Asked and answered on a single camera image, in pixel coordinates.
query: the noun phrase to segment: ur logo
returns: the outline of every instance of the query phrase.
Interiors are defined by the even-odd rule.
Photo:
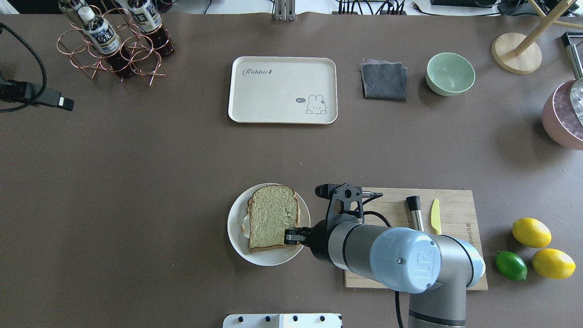
[[[430,278],[433,271],[435,253],[432,250],[421,250],[417,253],[417,265],[413,271],[417,278]]]

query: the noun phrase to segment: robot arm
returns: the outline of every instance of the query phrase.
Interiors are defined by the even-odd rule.
[[[364,224],[362,197],[378,194],[359,187],[322,185],[316,195],[330,199],[326,219],[313,228],[286,230],[287,244],[300,242],[322,261],[411,293],[409,327],[465,326],[466,289],[485,269],[471,244],[409,228]],[[341,210],[336,214],[338,202]]]

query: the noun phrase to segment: rabbit cartoon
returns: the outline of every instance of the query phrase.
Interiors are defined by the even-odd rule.
[[[306,114],[326,114],[326,103],[323,95],[311,95],[308,98],[308,109]]]

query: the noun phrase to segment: bottle cap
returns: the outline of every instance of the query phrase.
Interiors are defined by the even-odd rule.
[[[88,22],[95,17],[95,13],[91,7],[81,7],[79,8],[79,17],[83,19],[84,22]]]

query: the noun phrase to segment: green bowl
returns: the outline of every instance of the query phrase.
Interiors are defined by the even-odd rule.
[[[425,81],[438,95],[457,96],[471,88],[475,80],[472,64],[458,54],[437,54],[427,63]]]

